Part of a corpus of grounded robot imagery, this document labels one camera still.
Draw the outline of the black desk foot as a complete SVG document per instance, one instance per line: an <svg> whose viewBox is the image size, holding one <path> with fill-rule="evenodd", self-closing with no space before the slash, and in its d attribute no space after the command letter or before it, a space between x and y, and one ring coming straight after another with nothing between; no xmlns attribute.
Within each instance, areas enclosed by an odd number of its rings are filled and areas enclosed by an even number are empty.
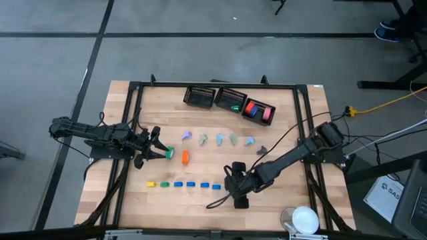
<svg viewBox="0 0 427 240"><path fill-rule="evenodd" d="M380 90L407 90L410 85L413 87L427 87L427 83L412 83L419 76L427 73L427 61L421 62L415 68L401 76L396 81L359 81L359 89L380 89Z"/></svg>

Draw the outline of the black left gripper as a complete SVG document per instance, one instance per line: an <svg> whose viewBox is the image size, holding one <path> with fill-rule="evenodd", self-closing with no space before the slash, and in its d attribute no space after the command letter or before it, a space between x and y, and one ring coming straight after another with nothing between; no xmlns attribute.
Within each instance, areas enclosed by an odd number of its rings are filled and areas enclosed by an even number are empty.
<svg viewBox="0 0 427 240"><path fill-rule="evenodd" d="M143 128L141 133L135 134L132 137L132 142L134 145L134 149L140 151L140 154L137 154L133 160L133 164L135 168L141 169L144 160L152 160L152 159L165 159L166 156L160 153L156 153L151 150L151 144L156 148L162 151L167 151L168 148L159 140L161 128L155 126L151 133L148 129Z"/></svg>

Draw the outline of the black stand foot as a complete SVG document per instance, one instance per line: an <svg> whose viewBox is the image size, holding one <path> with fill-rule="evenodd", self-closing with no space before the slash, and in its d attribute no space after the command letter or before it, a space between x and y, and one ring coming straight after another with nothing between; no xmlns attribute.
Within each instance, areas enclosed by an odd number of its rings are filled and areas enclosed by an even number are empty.
<svg viewBox="0 0 427 240"><path fill-rule="evenodd" d="M0 159L14 158L17 160L24 160L25 154L18 150L18 148L0 140Z"/></svg>

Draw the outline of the white booklet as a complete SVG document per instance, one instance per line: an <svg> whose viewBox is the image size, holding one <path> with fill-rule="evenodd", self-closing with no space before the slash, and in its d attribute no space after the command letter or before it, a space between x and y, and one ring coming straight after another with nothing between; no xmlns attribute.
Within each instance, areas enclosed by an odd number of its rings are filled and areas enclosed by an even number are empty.
<svg viewBox="0 0 427 240"><path fill-rule="evenodd" d="M391 223L404 186L391 176L377 178L363 201L375 212Z"/></svg>

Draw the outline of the black plastic mesh basket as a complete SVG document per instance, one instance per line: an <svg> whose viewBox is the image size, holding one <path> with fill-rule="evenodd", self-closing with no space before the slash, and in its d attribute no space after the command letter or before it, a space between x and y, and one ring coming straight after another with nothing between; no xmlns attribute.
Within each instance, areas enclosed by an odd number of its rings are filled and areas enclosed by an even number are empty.
<svg viewBox="0 0 427 240"><path fill-rule="evenodd" d="M247 97L248 95L245 93L226 87L220 87L213 102L217 107L239 114L242 111ZM231 109L234 105L238 105L240 109Z"/></svg>
<svg viewBox="0 0 427 240"><path fill-rule="evenodd" d="M190 106L210 109L215 96L215 89L190 85L186 89L183 102Z"/></svg>
<svg viewBox="0 0 427 240"><path fill-rule="evenodd" d="M252 117L252 118L251 118L247 113L245 113L246 105L247 105L250 101L252 101L255 105L257 105L257 106L258 106L258 111L257 111L256 115L255 115L254 117ZM272 110L271 110L271 115L270 115L270 118L269 118L269 120L268 120L268 121L264 121L264 120L262 119L263 112L264 112L264 109L265 109L266 107L270 107L270 108L272 109ZM257 124L259 124L259 125L263 125L263 126L270 126L270 125L272 124L272 120L273 120L273 118L274 118L274 114L275 114L275 112L276 112L276 108L275 108L274 106L272 106L272 105L268 105L267 103L263 103L263 102L261 102L261 101L257 101L257 100L252 99L252 98L247 98L247 100L246 100L246 102L244 103L244 106L243 106L243 108L242 108L242 113L241 113L241 115L242 115L242 117L243 117L244 119L247 119L248 121L251 121L251 122L253 122L253 123L257 123Z"/></svg>

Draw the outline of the black desk crossbar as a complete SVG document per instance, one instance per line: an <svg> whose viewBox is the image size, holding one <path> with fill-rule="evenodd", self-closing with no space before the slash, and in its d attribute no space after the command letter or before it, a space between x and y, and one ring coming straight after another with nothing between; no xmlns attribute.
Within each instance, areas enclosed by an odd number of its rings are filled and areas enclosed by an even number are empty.
<svg viewBox="0 0 427 240"><path fill-rule="evenodd" d="M427 151L413 154L391 162L382 163L367 169L363 169L345 176L346 184L351 185L368 179L376 179L391 173L397 173L411 169L415 160L427 159Z"/></svg>

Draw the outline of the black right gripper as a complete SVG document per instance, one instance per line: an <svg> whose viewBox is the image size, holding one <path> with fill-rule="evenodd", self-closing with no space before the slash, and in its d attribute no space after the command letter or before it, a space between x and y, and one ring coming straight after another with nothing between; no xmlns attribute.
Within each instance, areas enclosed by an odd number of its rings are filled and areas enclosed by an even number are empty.
<svg viewBox="0 0 427 240"><path fill-rule="evenodd" d="M233 162L231 173L227 173L224 178L224 187L234 199L235 209L248 209L249 199L245 196L250 192L259 191L264 183L254 172L246 172L246 164L243 162Z"/></svg>

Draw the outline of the silver aluminium rail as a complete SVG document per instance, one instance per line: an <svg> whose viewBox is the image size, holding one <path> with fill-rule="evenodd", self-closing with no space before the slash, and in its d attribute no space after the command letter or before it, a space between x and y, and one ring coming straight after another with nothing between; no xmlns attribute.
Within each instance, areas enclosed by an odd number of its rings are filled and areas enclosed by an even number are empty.
<svg viewBox="0 0 427 240"><path fill-rule="evenodd" d="M306 235L302 233L290 233L289 240L329 240L327 235Z"/></svg>
<svg viewBox="0 0 427 240"><path fill-rule="evenodd" d="M131 235L141 235L142 233L143 233L142 229L108 230L105 232L103 240L117 240L118 237L131 236Z"/></svg>

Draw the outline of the thin black stand leg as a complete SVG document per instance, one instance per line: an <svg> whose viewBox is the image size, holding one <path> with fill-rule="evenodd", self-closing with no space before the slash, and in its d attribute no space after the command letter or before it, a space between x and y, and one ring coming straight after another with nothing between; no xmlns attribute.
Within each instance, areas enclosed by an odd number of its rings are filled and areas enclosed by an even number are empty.
<svg viewBox="0 0 427 240"><path fill-rule="evenodd" d="M274 15L278 15L279 14L279 12L282 10L282 8L283 8L283 6L284 6L284 4L285 4L285 2L287 1L287 0L270 0L270 1L273 1L273 2L278 2L280 5L279 5L279 7L276 9L276 11L275 11L275 13L274 13Z"/></svg>

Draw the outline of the black equipment case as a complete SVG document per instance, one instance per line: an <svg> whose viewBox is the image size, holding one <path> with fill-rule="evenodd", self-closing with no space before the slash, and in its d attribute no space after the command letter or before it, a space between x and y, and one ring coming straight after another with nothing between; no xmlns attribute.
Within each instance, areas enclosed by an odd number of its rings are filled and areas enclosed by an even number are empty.
<svg viewBox="0 0 427 240"><path fill-rule="evenodd" d="M392 219L409 239L427 240L427 162L415 160Z"/></svg>

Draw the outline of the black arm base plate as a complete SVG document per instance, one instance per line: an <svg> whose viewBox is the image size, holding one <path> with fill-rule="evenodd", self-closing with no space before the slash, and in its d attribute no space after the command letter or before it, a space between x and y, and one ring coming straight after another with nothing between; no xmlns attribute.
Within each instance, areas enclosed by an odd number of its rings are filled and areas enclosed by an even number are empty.
<svg viewBox="0 0 427 240"><path fill-rule="evenodd" d="M300 161L316 164L316 163L343 163L346 159L342 151L342 141L336 144L329 144L326 140L320 138L307 138L303 143L313 143L314 148L310 149L307 155L304 155Z"/></svg>
<svg viewBox="0 0 427 240"><path fill-rule="evenodd" d="M132 159L135 151L129 147L115 147L107 143L85 140L91 147L90 157L94 159Z"/></svg>

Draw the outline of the clear round lid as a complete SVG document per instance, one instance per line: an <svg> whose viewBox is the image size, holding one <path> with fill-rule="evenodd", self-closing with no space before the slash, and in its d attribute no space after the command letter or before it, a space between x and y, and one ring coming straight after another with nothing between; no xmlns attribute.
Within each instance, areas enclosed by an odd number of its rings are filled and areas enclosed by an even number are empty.
<svg viewBox="0 0 427 240"><path fill-rule="evenodd" d="M294 211L295 211L295 208L287 208L283 210L280 215L280 222L282 224L282 227L290 233L296 232L296 229L292 221L292 216Z"/></svg>

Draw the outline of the black aluminium table frame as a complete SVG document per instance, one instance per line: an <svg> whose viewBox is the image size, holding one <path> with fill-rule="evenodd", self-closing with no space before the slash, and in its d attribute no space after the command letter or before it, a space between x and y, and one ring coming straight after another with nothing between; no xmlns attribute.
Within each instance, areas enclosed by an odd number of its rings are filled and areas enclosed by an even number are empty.
<svg viewBox="0 0 427 240"><path fill-rule="evenodd" d="M233 84L235 90L276 108L268 127L218 107L202 109L186 105L183 102L186 83L145 83L137 91L129 91L128 87L127 81L111 82L104 106L106 121L119 121L125 105L139 103L140 124L159 126L161 141L173 146L175 154L171 160L153 160L142 169L129 169L120 227L142 229L143 233L280 235L284 233L281 212L288 207L309 205L304 164L300 162L285 169L268 189L252 193L246 210L235 209L231 199L218 208L208 209L209 203L225 197L226 192L202 188L199 184L222 184L224 165L234 161L251 165L262 145L270 151L267 160L289 151L300 136L296 127L298 119L313 115L315 125L327 121L328 104L321 85ZM191 131L192 136L182 140L185 131ZM224 135L221 146L216 143L218 133ZM231 133L238 137L236 145L230 141ZM208 137L202 146L201 134ZM254 137L255 143L245 146L249 136ZM189 151L187 165L181 162L183 150ZM183 186L174 187L176 181ZM195 187L187 187L188 181L194 182ZM147 187L147 182L156 182L156 186ZM169 182L169 187L160 187L161 182Z"/></svg>

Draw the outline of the person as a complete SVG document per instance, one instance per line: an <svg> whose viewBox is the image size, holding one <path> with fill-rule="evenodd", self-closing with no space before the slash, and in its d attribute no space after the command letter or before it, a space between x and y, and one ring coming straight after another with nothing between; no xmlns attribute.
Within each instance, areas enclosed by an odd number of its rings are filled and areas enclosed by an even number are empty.
<svg viewBox="0 0 427 240"><path fill-rule="evenodd" d="M398 19L381 21L374 30L376 38L397 43L403 38L412 38L415 32L427 29L427 0L412 0L412 6Z"/></svg>

